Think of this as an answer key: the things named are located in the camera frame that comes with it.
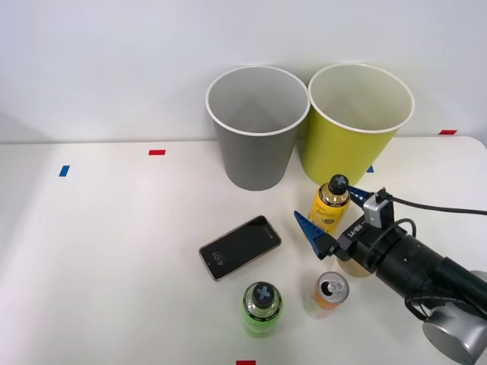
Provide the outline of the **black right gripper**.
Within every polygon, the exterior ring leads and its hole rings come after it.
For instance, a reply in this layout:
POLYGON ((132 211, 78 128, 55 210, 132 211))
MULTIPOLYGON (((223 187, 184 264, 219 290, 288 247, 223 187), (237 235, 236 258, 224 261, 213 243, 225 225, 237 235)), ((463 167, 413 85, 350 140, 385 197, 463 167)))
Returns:
MULTIPOLYGON (((364 203, 375 195, 374 192, 354 186, 349 186, 348 191, 351 201, 359 208, 363 208, 364 203)), ((383 229, 366 223, 364 217, 353 222, 337 240, 298 211, 294 211, 294 218, 319 260, 335 256, 344 262, 353 259, 361 267, 378 266, 381 254, 378 250, 379 243, 374 242, 382 234, 383 229)))

